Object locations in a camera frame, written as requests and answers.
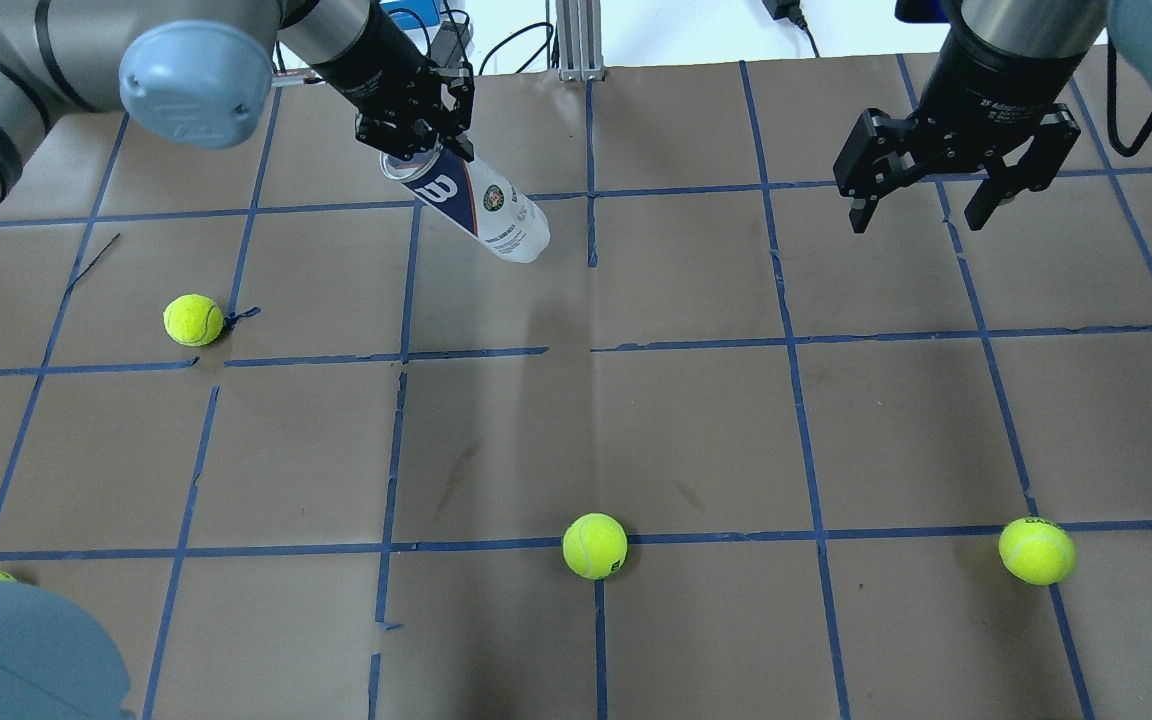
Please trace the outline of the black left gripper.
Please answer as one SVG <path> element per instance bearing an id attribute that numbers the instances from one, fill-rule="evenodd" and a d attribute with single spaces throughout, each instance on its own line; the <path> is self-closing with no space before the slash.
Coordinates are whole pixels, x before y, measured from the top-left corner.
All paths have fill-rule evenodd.
<path id="1" fill-rule="evenodd" d="M 476 159 L 468 128 L 472 123 L 476 74 L 473 65 L 419 65 L 412 70 L 387 70 L 357 106 L 355 138 L 401 160 L 448 149 L 465 161 Z"/>

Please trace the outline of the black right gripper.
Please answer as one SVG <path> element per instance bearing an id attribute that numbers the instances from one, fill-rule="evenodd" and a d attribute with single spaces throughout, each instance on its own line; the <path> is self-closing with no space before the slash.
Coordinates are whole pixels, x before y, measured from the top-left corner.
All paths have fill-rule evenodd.
<path id="1" fill-rule="evenodd" d="M 1055 181 L 1082 137 L 1082 126 L 1062 103 L 1038 106 L 1032 118 L 1005 122 L 980 100 L 950 114 L 918 108 L 893 118 L 861 109 L 832 165 L 838 194 L 850 200 L 847 219 L 867 232 L 879 202 L 899 187 L 929 176 L 986 173 L 964 209 L 970 232 L 980 232 L 1016 194 L 1043 191 Z"/>

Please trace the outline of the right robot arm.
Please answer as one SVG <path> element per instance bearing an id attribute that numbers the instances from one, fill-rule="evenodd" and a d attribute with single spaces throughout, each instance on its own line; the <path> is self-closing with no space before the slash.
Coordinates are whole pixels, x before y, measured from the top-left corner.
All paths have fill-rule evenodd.
<path id="1" fill-rule="evenodd" d="M 1152 88 L 1152 1 L 899 1 L 893 13 L 948 33 L 908 118 L 861 111 L 833 164 L 856 233 L 929 176 L 983 174 L 964 211 L 973 232 L 1047 190 L 1082 132 L 1059 94 L 1101 35 Z"/>

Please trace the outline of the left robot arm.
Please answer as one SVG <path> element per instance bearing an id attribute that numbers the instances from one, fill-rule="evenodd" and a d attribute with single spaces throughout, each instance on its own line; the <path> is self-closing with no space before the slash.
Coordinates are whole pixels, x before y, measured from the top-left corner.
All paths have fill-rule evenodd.
<path id="1" fill-rule="evenodd" d="M 173 142 L 243 143 L 280 44 L 357 109 L 361 143 L 473 160 L 472 68 L 435 65 L 378 1 L 0 1 L 0 204 L 70 114 L 127 111 Z"/>

